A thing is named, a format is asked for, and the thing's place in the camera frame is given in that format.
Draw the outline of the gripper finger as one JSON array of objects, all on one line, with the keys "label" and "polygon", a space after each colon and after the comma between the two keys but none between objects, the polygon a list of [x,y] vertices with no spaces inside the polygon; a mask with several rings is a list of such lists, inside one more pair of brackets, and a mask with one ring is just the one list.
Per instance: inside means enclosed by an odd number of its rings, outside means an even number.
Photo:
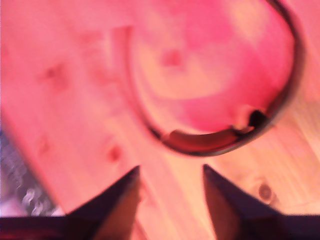
[{"label": "gripper finger", "polygon": [[282,240],[279,212],[246,193],[210,165],[202,166],[204,196],[218,240]]},{"label": "gripper finger", "polygon": [[140,202],[137,165],[108,189],[69,213],[67,240],[129,240]]}]

